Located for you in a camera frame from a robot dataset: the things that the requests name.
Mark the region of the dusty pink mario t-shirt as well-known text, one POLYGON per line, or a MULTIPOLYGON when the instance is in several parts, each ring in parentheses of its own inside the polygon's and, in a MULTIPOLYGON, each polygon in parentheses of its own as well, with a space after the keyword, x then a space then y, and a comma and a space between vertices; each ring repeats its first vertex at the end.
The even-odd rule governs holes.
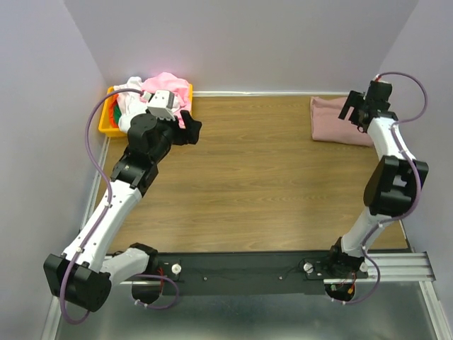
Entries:
POLYGON ((310 98, 312 140, 372 147, 373 141, 369 135, 359 132, 351 122, 338 117, 345 101, 346 97, 324 99, 312 96, 310 98))

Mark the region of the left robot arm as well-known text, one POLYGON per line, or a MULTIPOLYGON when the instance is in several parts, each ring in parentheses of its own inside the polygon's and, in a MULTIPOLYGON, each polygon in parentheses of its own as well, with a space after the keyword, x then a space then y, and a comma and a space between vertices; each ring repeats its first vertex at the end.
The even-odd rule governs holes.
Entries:
POLYGON ((186 110, 181 117, 183 126, 151 113, 132 119, 127 146, 107 179, 102 200, 62 254, 50 254, 44 262, 50 291, 59 298, 61 310, 70 302, 96 312, 111 288, 128 278, 150 273, 154 279, 162 279, 158 275, 158 252, 150 246, 135 243, 111 259, 105 255, 125 218, 157 177, 158 164, 171 147, 197 144, 202 123, 186 110))

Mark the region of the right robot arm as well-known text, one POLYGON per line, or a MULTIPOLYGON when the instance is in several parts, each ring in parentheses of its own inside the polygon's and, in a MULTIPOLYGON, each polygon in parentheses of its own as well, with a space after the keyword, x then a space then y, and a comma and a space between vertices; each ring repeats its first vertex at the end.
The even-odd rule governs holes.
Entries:
POLYGON ((379 162, 365 186, 364 210, 331 247, 326 267, 333 276, 359 271, 382 231, 413 212, 429 172, 428 164, 418 161, 403 141, 402 122, 390 110, 391 93, 392 85, 376 77, 366 92, 349 93, 339 115, 369 135, 379 162))

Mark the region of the light pink t-shirt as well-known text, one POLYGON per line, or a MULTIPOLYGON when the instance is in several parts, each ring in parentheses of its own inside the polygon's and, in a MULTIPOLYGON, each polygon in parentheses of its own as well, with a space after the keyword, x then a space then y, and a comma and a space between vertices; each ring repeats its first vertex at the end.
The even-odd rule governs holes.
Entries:
POLYGON ((179 104, 178 108, 174 107, 173 114, 178 118, 179 126, 185 127, 180 111, 191 113, 193 94, 193 87, 187 80, 178 78, 169 72, 162 72, 157 76, 146 79, 142 84, 142 90, 153 94, 157 90, 173 92, 179 104))

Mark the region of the white t-shirt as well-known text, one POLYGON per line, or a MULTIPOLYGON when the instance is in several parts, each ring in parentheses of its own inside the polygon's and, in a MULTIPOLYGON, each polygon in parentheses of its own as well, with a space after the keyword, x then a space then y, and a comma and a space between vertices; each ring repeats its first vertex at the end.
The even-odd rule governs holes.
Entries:
MULTIPOLYGON (((131 76, 125 84, 115 85, 115 91, 119 89, 137 89, 141 90, 143 81, 139 76, 131 76)), ((122 92, 118 94, 117 104, 121 116, 118 121, 118 127, 121 132, 127 134, 132 119, 140 114, 146 113, 147 106, 141 101, 141 96, 135 92, 122 92)))

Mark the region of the green t-shirt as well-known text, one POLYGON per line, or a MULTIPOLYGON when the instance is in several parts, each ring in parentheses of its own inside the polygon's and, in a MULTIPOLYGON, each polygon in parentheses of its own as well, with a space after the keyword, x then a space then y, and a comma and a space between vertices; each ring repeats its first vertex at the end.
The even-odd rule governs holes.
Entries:
POLYGON ((119 107, 117 101, 114 100, 110 104, 109 109, 108 109, 110 125, 113 128, 118 128, 118 123, 119 123, 119 119, 120 119, 121 115, 122 115, 122 112, 120 110, 120 107, 119 107))

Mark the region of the yellow plastic bin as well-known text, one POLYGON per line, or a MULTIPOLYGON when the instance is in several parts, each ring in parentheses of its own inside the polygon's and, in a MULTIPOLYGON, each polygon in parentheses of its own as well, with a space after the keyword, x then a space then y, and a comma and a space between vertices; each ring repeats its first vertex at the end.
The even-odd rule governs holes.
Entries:
MULTIPOLYGON (((114 87, 111 86, 107 89, 107 94, 110 92, 113 92, 114 87)), ((115 124, 112 124, 114 122, 113 116, 114 116, 114 110, 113 110, 113 104, 116 103, 116 98, 117 96, 109 97, 108 99, 105 100, 102 110, 101 110, 101 116, 99 119, 98 123, 98 131, 105 134, 107 137, 111 138, 116 138, 116 137, 126 137, 126 134, 121 132, 119 127, 115 124)), ((189 113, 192 115, 192 102, 193 102, 193 85, 189 84, 189 102, 190 104, 186 106, 185 108, 188 108, 189 113)))

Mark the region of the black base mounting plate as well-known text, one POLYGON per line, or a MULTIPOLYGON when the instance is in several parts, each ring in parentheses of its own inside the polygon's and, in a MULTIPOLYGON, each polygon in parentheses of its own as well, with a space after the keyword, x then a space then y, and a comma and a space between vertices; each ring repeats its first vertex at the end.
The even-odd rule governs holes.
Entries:
POLYGON ((362 257, 336 251, 160 253, 142 277, 163 273, 165 295, 322 295, 329 279, 366 278, 362 257))

